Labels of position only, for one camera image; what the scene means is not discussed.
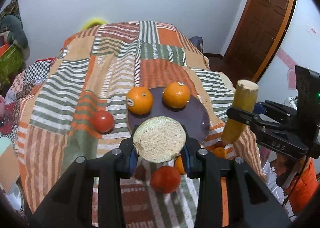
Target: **green bag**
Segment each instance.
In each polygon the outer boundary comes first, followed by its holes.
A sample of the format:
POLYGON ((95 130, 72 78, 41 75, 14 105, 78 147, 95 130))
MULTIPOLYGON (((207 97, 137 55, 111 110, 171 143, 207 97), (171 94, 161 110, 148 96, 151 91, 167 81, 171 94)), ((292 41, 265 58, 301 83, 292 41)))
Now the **green bag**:
POLYGON ((16 73, 24 62, 22 51, 14 44, 0 57, 0 90, 5 84, 10 84, 9 74, 16 73))

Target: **striped fabric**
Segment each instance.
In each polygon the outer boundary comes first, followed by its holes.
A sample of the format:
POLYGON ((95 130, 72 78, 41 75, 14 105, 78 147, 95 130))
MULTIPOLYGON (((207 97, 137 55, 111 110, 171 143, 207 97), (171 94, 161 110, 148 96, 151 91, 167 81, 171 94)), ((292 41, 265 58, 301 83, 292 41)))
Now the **striped fabric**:
POLYGON ((88 69, 89 59, 63 61, 41 89, 30 124, 68 134, 88 69))
POLYGON ((232 106, 233 91, 225 86, 219 73, 195 68, 192 70, 197 74, 203 88, 209 94, 216 116, 226 122, 227 110, 232 106))
MULTIPOLYGON (((77 33, 51 67, 49 78, 20 101, 17 148, 26 198, 32 212, 57 179, 78 156, 103 156, 130 137, 126 94, 134 86, 148 88, 183 82, 201 101, 210 119, 209 135, 202 146, 212 150, 220 140, 233 91, 218 73, 207 70, 204 56, 173 25, 157 22, 124 22, 97 26, 77 33), (115 126, 99 133, 92 116, 97 110, 113 115, 115 126)), ((235 144, 245 160, 259 172, 259 153, 250 131, 235 144)), ((236 154, 228 145, 227 157, 236 154)), ((150 187, 151 174, 163 164, 139 158, 147 180, 121 180, 127 228, 194 227, 199 180, 182 176, 171 194, 150 187)), ((98 226, 98 183, 92 197, 92 224, 98 226)), ((226 184, 221 180, 223 225, 228 225, 226 184)))

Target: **wooden floor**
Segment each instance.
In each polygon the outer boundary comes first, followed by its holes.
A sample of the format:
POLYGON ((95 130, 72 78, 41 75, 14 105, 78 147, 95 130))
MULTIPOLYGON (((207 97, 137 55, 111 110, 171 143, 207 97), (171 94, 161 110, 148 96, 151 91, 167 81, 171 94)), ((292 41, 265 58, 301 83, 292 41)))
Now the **wooden floor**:
POLYGON ((251 72, 248 72, 237 61, 224 62, 220 57, 208 57, 210 70, 226 74, 234 87, 239 79, 251 79, 251 72))

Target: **orange jacket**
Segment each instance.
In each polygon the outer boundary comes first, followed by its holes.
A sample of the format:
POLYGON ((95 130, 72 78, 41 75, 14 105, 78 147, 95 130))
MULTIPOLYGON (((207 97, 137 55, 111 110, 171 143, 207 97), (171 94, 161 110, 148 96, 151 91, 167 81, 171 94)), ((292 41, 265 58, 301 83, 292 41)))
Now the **orange jacket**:
MULTIPOLYGON (((289 202, 292 207, 292 212, 297 215, 308 204, 313 196, 313 193, 318 188, 316 179, 316 170, 314 167, 313 159, 309 159, 310 164, 302 173, 295 189, 290 195, 289 202)), ((295 177, 290 186, 286 189, 287 194, 290 194, 293 186, 295 185, 297 177, 295 177)))

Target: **metal screw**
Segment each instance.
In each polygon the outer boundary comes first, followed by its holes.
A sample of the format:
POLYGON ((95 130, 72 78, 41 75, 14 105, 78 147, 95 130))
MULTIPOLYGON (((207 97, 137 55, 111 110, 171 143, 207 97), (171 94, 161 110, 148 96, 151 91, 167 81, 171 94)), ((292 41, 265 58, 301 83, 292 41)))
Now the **metal screw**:
POLYGON ((238 163, 238 164, 241 164, 241 163, 244 162, 244 160, 241 157, 235 157, 235 162, 238 163))
POLYGON ((207 155, 208 154, 208 151, 206 150, 206 149, 199 149, 198 150, 198 153, 200 154, 200 155, 207 155))
POLYGON ((77 157, 76 158, 76 162, 77 163, 82 163, 82 162, 84 162, 85 161, 85 157, 84 156, 80 156, 80 157, 77 157))
POLYGON ((121 153, 121 150, 119 148, 113 149, 112 154, 113 155, 119 155, 121 153))

